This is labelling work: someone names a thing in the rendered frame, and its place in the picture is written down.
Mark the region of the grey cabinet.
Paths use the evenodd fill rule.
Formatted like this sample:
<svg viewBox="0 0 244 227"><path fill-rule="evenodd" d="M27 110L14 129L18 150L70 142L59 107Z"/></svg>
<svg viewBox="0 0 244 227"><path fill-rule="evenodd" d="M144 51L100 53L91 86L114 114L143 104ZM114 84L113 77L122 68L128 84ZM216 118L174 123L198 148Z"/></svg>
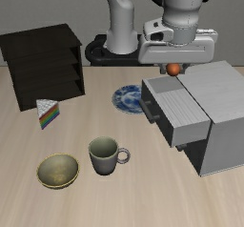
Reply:
<svg viewBox="0 0 244 227"><path fill-rule="evenodd" d="M207 138L184 149L197 173L244 165L244 75L219 61L189 67L178 79L211 120Z"/></svg>

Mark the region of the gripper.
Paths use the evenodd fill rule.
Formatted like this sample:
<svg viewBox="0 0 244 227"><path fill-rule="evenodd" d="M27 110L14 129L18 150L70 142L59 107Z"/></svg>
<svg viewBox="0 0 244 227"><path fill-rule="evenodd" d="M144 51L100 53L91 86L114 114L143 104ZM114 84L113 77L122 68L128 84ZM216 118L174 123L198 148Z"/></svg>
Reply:
<svg viewBox="0 0 244 227"><path fill-rule="evenodd" d="M158 64L161 74L168 63L180 63L185 71L190 64L208 63L214 58L218 33L212 29L170 28L158 18L146 22L139 40L138 61Z"/></svg>

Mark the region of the olive bowl with yellow rim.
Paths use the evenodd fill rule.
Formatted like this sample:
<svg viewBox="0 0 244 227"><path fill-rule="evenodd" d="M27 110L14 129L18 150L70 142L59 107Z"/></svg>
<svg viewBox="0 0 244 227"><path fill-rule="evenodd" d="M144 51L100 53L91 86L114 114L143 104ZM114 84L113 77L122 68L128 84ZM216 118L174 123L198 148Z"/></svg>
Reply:
<svg viewBox="0 0 244 227"><path fill-rule="evenodd" d="M63 153L47 156L37 167L38 181L49 189L63 189L77 179L79 163L72 156Z"/></svg>

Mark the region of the grey-green mug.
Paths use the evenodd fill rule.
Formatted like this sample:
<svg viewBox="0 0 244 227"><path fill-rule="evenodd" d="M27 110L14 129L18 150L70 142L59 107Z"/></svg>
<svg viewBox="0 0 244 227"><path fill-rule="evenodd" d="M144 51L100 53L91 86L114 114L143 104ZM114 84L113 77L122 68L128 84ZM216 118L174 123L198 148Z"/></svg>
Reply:
<svg viewBox="0 0 244 227"><path fill-rule="evenodd" d="M116 164L125 164L131 158L131 153L120 148L118 143L108 136L100 136L89 144L89 155L94 170L99 175L110 175Z"/></svg>

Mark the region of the grey cabinet drawer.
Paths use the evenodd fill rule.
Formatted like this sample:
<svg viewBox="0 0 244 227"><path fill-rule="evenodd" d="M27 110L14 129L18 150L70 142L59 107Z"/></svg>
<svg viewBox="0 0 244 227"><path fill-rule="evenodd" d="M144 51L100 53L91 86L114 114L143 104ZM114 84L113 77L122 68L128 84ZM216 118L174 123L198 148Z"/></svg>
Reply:
<svg viewBox="0 0 244 227"><path fill-rule="evenodd" d="M171 147L207 138L210 118L176 77L143 79L139 104Z"/></svg>

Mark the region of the orange-brown egg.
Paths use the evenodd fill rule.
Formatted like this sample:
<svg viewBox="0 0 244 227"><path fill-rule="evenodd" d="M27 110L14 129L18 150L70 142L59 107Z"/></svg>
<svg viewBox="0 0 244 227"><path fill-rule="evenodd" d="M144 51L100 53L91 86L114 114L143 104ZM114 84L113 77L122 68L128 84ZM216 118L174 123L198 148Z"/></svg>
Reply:
<svg viewBox="0 0 244 227"><path fill-rule="evenodd" d="M177 76L180 73L180 66L178 63L169 63L166 67L167 73L170 76Z"/></svg>

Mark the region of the rainbow cake wedge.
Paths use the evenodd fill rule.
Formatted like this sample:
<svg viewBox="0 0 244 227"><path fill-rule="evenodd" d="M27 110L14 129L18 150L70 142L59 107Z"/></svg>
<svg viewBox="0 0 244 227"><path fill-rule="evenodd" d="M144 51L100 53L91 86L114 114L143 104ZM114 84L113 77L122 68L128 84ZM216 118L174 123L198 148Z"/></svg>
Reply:
<svg viewBox="0 0 244 227"><path fill-rule="evenodd" d="M58 115L59 104L49 99L37 99L36 108L41 129L44 130Z"/></svg>

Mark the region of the blue and white plate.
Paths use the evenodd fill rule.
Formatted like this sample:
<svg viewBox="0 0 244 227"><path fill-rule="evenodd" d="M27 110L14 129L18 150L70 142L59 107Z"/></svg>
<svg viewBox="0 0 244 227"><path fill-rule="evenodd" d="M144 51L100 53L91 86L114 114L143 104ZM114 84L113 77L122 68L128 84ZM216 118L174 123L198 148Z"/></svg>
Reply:
<svg viewBox="0 0 244 227"><path fill-rule="evenodd" d="M120 112L125 114L142 114L139 105L141 98L140 85L128 85L119 88L112 95L112 104Z"/></svg>

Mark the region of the dark slatted rack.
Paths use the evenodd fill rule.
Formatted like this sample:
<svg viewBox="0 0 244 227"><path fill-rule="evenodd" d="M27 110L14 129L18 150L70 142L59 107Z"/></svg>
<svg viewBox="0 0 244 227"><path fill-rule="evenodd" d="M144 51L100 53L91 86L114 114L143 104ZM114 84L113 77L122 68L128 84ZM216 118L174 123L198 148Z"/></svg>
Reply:
<svg viewBox="0 0 244 227"><path fill-rule="evenodd" d="M0 35L20 111L85 93L80 47L66 24Z"/></svg>

